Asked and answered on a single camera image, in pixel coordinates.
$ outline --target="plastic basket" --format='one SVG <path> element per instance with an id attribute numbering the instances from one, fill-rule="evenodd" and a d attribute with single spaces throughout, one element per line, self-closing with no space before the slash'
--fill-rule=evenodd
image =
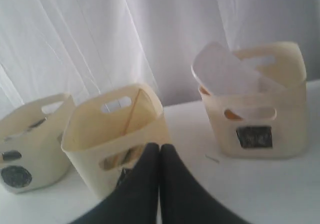
<path id="1" fill-rule="evenodd" d="M 52 105 L 61 104 L 53 113 Z M 61 139 L 75 108 L 68 94 L 36 100 L 0 121 L 0 181 L 13 193 L 52 184 L 68 170 L 70 161 L 61 150 Z"/>
<path id="2" fill-rule="evenodd" d="M 106 111 L 115 101 L 130 105 Z M 148 142 L 170 142 L 163 107 L 150 87 L 127 86 L 76 108 L 66 127 L 62 149 L 84 182 L 101 199 L 116 187 L 123 168 L 132 168 Z"/>
<path id="3" fill-rule="evenodd" d="M 279 92 L 210 96 L 199 88 L 217 143 L 233 157 L 284 158 L 307 145 L 306 68 L 297 44 L 277 42 L 235 51 L 239 59 L 274 56 L 275 62 L 256 69 L 284 85 Z M 272 108 L 272 116 L 243 119 L 231 110 Z"/>

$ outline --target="square black patch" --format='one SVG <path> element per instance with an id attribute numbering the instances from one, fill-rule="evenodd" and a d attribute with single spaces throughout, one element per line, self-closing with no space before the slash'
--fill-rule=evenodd
<path id="1" fill-rule="evenodd" d="M 245 126 L 238 127 L 236 134 L 241 147 L 250 148 L 272 148 L 272 134 L 270 126 Z"/>

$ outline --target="white table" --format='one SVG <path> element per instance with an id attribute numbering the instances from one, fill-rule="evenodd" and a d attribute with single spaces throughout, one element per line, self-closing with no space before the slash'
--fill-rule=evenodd
<path id="1" fill-rule="evenodd" d="M 201 102 L 165 108 L 173 143 L 192 174 L 221 203 L 253 224 L 320 223 L 320 81 L 309 83 L 307 89 L 309 148 L 289 160 L 225 157 Z M 97 203 L 72 168 L 45 189 L 14 195 L 0 187 L 0 223 L 66 224 Z"/>

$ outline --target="sheer curtain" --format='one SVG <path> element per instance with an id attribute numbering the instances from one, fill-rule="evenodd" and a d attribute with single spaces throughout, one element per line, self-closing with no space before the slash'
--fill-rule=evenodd
<path id="1" fill-rule="evenodd" d="M 0 117 L 69 92 L 77 104 L 134 82 L 164 105 L 199 98 L 190 65 L 208 42 L 298 42 L 320 76 L 319 0 L 0 0 Z"/>

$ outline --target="handle cutout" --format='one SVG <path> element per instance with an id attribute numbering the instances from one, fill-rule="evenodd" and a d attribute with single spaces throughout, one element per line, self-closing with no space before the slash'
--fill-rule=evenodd
<path id="1" fill-rule="evenodd" d="M 246 66 L 255 69 L 258 66 L 268 66 L 270 64 L 274 64 L 276 62 L 276 57 L 273 55 L 258 56 L 252 58 L 245 58 L 242 60 L 242 62 Z"/>
<path id="2" fill-rule="evenodd" d="M 272 119 L 277 116 L 275 108 L 232 108 L 224 111 L 224 116 L 231 121 Z"/>
<path id="3" fill-rule="evenodd" d="M 132 104 L 131 98 L 125 96 L 125 97 L 113 100 L 109 103 L 104 103 L 101 106 L 101 112 L 112 113 L 119 109 L 129 107 L 131 106 L 131 104 Z"/>
<path id="4" fill-rule="evenodd" d="M 17 150 L 10 150 L 1 153 L 0 163 L 12 162 L 22 158 L 22 155 Z"/>
<path id="5" fill-rule="evenodd" d="M 138 159 L 144 151 L 145 145 L 135 146 L 121 153 L 103 159 L 99 166 L 104 171 L 114 169 L 116 167 L 127 164 L 135 159 Z"/>
<path id="6" fill-rule="evenodd" d="M 63 103 L 63 101 L 48 104 L 46 106 L 43 106 L 41 108 L 41 111 L 46 115 L 54 113 L 62 105 L 62 103 Z"/>

